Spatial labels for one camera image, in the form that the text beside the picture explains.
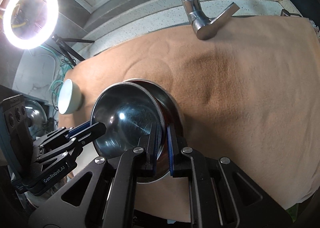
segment stainless steel bowl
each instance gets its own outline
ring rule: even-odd
[[[181,137],[184,136],[183,126],[185,125],[185,119],[179,105],[170,93],[155,82],[146,79],[132,78],[125,80],[125,82],[135,83],[146,88],[160,102],[168,121],[174,123],[176,134]]]
[[[91,115],[91,124],[106,125],[105,135],[93,142],[97,153],[107,159],[119,157],[138,145],[142,135],[150,134],[151,123],[161,128],[158,158],[164,146],[164,116],[156,99],[135,83],[116,83],[98,97]]]
[[[162,132],[156,176],[138,178],[138,182],[152,182],[168,172],[166,126],[173,122],[177,135],[183,136],[184,118],[174,98],[161,86],[149,80],[129,79],[108,87],[93,107],[91,123],[98,121],[106,125],[107,131],[93,144],[97,153],[107,159],[137,146],[139,138],[150,133],[151,122],[158,122]]]

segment black metal bracket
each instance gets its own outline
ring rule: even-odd
[[[152,123],[150,135],[141,137],[138,147],[108,161],[104,157],[95,158],[33,212],[29,226],[131,227],[137,177],[155,174],[153,155],[158,147],[158,131],[159,125]]]
[[[289,214],[229,158],[206,158],[167,129],[173,177],[188,177],[191,227],[286,228]]]
[[[0,103],[0,149],[12,170],[11,183],[20,194],[36,196],[54,186],[76,166],[83,146],[102,136],[103,123],[86,122],[77,128],[60,128],[33,141],[28,130],[23,95]]]
[[[66,42],[77,42],[77,43],[94,43],[93,40],[77,39],[77,38],[62,38],[57,34],[52,35],[51,39],[58,45],[64,56],[70,61],[73,66],[76,66],[75,61],[72,59],[70,54],[74,56],[79,61],[84,61],[85,59],[76,51],[74,51]]]

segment metal pot lid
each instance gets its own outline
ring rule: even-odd
[[[29,131],[33,139],[41,137],[47,133],[44,129],[44,124],[48,121],[47,115],[42,106],[33,100],[25,100],[25,108],[29,122]]]

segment white ceramic bowl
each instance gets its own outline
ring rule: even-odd
[[[71,79],[67,79],[60,90],[58,109],[60,114],[71,114],[79,109],[82,102],[82,94],[79,86]]]

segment blue gripper pad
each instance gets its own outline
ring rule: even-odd
[[[167,143],[168,143],[168,158],[169,158],[169,170],[170,170],[170,175],[173,175],[173,148],[172,148],[172,136],[171,136],[171,131],[170,127],[167,127]]]
[[[72,136],[76,135],[77,133],[79,133],[80,131],[83,131],[84,129],[86,128],[89,128],[90,127],[90,121],[87,121],[81,125],[79,125],[78,127],[75,127],[73,129],[71,129],[69,131],[69,138],[71,138]]]

